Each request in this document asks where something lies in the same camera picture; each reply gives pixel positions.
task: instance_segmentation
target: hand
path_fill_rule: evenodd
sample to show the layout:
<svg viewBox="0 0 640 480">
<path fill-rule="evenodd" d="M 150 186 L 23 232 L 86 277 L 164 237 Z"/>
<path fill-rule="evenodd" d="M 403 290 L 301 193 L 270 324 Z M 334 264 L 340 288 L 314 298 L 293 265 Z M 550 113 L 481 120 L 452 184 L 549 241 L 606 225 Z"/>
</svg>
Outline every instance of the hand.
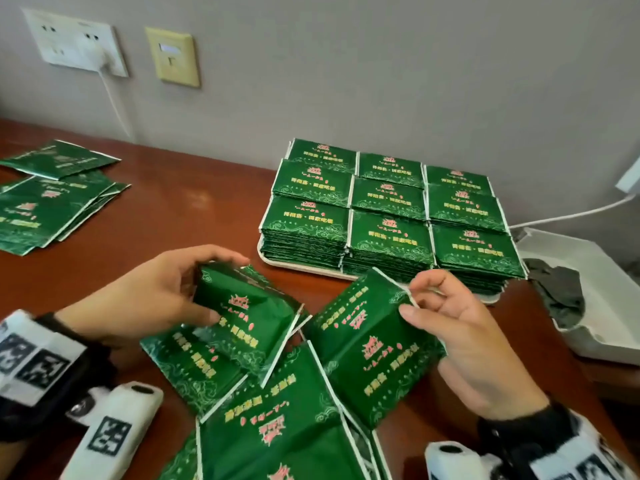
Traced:
<svg viewBox="0 0 640 480">
<path fill-rule="evenodd" d="M 453 274 L 443 269 L 423 271 L 409 288 L 420 308 L 401 305 L 400 314 L 443 341 L 447 357 L 438 370 L 466 407 L 490 420 L 515 419 L 547 407 L 548 397 L 489 310 Z"/>
<path fill-rule="evenodd" d="M 213 325 L 220 316 L 191 298 L 196 265 L 214 259 L 236 266 L 249 264 L 242 254 L 212 244 L 167 251 L 60 310 L 56 317 L 87 339 L 110 346 L 155 335 L 180 323 Z"/>
</svg>

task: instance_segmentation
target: white tray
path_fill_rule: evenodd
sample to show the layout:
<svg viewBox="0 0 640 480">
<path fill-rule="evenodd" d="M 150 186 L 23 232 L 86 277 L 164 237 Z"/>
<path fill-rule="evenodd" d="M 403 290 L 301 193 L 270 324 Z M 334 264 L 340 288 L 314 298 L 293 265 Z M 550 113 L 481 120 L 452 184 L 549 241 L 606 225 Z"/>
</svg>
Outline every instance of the white tray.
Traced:
<svg viewBox="0 0 640 480">
<path fill-rule="evenodd" d="M 640 365 L 640 287 L 595 242 L 524 228 L 516 244 L 522 258 L 580 272 L 586 302 L 582 320 L 556 329 L 576 354 Z"/>
<path fill-rule="evenodd" d="M 346 274 L 334 269 L 325 269 L 322 267 L 306 266 L 304 264 L 297 264 L 294 262 L 274 261 L 272 259 L 265 257 L 264 254 L 262 254 L 263 242 L 264 242 L 264 236 L 260 234 L 260 240 L 258 241 L 258 256 L 260 256 L 260 259 L 262 259 L 265 263 L 271 266 L 284 267 L 287 269 L 293 269 L 295 271 L 303 271 L 304 273 L 320 274 L 322 276 L 329 276 L 330 278 L 338 278 L 340 280 L 356 281 L 358 279 L 358 277 L 354 274 Z M 476 297 L 478 297 L 480 301 L 482 301 L 485 305 L 492 305 L 493 303 L 496 303 L 500 299 L 501 295 L 502 293 L 496 294 L 496 295 L 490 295 L 490 296 L 476 294 Z"/>
</svg>

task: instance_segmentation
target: gray wall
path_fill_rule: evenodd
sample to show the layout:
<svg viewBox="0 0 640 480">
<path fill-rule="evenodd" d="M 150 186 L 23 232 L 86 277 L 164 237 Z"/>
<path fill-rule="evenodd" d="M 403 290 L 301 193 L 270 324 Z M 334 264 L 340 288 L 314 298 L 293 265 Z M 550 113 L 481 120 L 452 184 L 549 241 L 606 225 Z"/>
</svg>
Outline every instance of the gray wall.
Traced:
<svg viewBox="0 0 640 480">
<path fill-rule="evenodd" d="M 298 136 L 485 173 L 510 223 L 621 198 L 640 151 L 638 0 L 0 0 L 0 115 L 123 139 L 20 6 L 116 26 L 142 144 L 276 168 Z M 194 35 L 202 89 L 156 79 L 145 25 Z M 634 201 L 544 228 L 626 262 L 639 222 Z"/>
</svg>

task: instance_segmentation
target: brown table surface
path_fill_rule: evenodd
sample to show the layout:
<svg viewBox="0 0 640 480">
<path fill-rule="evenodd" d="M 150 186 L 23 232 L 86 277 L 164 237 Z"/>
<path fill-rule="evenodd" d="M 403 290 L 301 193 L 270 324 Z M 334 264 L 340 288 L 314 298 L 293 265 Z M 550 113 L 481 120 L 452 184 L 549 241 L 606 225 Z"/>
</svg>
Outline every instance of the brown table surface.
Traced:
<svg viewBox="0 0 640 480">
<path fill-rule="evenodd" d="M 52 138 L 122 158 L 106 174 L 132 187 L 62 243 L 25 257 L 0 253 L 0 316 L 16 308 L 35 314 L 57 310 L 162 251 L 204 243 L 249 256 L 258 271 L 304 301 L 311 313 L 348 285 L 260 261 L 258 225 L 269 201 L 272 170 L 7 120 L 0 120 L 0 158 Z M 0 168 L 0 183 L 18 176 Z M 587 416 L 621 456 L 632 462 L 592 384 L 556 333 L 533 288 L 524 281 L 512 282 L 492 313 L 540 386 Z M 164 390 L 165 397 L 124 478 L 153 480 L 180 448 L 194 419 L 148 357 L 140 351 L 136 357 L 120 379 L 153 384 Z M 379 427 L 392 475 L 396 479 L 426 478 L 427 443 L 453 439 L 473 447 L 472 425 L 472 416 L 438 375 L 425 377 Z M 57 478 L 82 434 L 80 427 L 69 424 L 47 432 L 32 445 L 13 478 Z"/>
</svg>

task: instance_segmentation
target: beige wall plate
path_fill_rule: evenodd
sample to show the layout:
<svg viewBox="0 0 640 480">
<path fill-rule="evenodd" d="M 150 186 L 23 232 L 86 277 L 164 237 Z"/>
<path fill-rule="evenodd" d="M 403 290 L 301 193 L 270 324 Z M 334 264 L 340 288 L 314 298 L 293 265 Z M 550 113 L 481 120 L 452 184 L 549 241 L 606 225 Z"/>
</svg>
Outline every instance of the beige wall plate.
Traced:
<svg viewBox="0 0 640 480">
<path fill-rule="evenodd" d="M 200 87 L 193 37 L 162 29 L 145 27 L 158 79 Z"/>
</svg>

